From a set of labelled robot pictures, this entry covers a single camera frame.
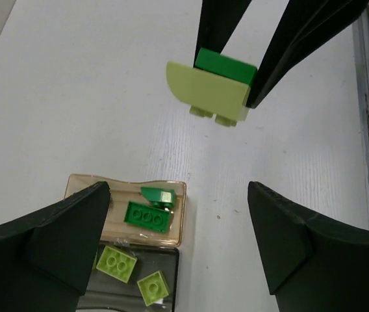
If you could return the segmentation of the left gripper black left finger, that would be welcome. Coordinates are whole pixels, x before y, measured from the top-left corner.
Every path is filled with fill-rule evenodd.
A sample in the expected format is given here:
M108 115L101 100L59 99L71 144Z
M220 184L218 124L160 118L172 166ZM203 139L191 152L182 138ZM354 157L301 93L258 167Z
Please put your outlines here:
M100 181L0 225L0 311L75 311L110 203Z

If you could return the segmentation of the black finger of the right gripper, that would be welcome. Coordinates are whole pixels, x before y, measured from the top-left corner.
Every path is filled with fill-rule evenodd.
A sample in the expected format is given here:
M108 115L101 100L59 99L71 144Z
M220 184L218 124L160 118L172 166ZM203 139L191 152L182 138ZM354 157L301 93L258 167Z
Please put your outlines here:
M254 78L248 107L256 108L291 68L351 25L368 4L289 1Z
M251 0L202 0L194 65L201 48L222 52Z

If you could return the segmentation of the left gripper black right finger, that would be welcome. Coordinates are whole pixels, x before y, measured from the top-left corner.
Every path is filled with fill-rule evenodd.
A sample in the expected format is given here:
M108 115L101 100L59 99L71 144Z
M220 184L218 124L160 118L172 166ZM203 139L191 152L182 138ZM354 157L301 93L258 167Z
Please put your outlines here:
M259 182L248 205L268 289L280 311L369 311L369 231Z

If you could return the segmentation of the dark green long lego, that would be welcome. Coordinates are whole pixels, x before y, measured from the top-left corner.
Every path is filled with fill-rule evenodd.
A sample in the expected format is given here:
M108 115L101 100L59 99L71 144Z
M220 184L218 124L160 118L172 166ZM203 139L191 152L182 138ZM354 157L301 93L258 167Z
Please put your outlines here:
M254 65L201 48L196 57L195 67L240 83L251 86L257 74Z
M166 233L170 226L172 213L135 201L129 201L124 216L124 222L132 226Z

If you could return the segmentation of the lime green 2x3 lego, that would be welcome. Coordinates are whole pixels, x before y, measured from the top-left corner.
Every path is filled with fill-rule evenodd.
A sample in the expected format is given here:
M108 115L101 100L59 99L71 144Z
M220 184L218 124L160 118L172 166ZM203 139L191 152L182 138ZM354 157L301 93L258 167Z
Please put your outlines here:
M118 281L128 283L138 258L119 248L106 245L100 256L95 257L93 269Z

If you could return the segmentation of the lime green small lego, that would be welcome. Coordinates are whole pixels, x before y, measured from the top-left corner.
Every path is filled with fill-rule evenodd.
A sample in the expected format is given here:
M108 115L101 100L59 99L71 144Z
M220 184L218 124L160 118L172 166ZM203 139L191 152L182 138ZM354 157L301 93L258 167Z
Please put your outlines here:
M137 286L146 306L150 306L170 295L164 274L158 270L137 281Z

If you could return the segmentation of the dark green square lego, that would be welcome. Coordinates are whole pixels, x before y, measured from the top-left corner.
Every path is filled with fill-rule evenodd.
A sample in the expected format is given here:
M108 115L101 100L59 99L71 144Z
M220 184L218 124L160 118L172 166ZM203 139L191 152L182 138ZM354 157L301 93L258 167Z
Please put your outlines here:
M141 187L141 194L152 206L159 209L173 209L175 191L165 188Z

